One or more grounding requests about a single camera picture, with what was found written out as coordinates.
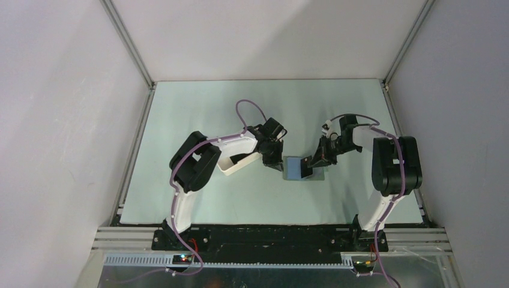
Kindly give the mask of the white plastic bin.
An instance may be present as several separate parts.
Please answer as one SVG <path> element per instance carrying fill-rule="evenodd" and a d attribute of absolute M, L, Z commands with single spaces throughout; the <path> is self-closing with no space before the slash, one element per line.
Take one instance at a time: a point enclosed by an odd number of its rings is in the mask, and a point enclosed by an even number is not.
<path fill-rule="evenodd" d="M 233 165 L 230 157 L 222 158 L 218 160 L 217 167 L 224 175 L 229 176 L 260 158 L 262 158 L 262 154 L 258 152 L 252 152 L 247 158 L 241 160 L 236 165 Z"/>

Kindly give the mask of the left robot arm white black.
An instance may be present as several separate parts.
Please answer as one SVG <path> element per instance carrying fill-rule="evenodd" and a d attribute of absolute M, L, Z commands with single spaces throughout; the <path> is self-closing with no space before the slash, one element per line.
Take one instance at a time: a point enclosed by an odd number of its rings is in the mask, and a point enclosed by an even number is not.
<path fill-rule="evenodd" d="M 283 137 L 287 134 L 273 118 L 264 124 L 246 126 L 230 136 L 208 138 L 200 131 L 188 136 L 169 163 L 169 184 L 175 190 L 166 221 L 171 230 L 166 241 L 176 250 L 190 242 L 186 231 L 192 224 L 192 210 L 197 194 L 206 186 L 215 169 L 229 176 L 254 161 L 283 171 Z"/>

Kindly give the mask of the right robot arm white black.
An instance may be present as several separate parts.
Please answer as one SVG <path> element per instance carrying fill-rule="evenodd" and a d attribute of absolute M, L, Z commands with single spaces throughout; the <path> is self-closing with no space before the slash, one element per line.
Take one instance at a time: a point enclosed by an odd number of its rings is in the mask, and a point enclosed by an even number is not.
<path fill-rule="evenodd" d="M 337 157 L 348 152 L 372 153 L 374 191 L 367 207 L 354 216 L 346 234 L 352 248 L 364 251 L 373 241 L 379 241 L 379 233 L 402 199 L 421 187 L 423 174 L 414 137 L 397 137 L 381 130 L 374 118 L 361 124 L 360 117 L 347 113 L 327 120 L 316 152 L 301 160 L 300 174 L 306 178 L 317 168 L 336 165 Z"/>

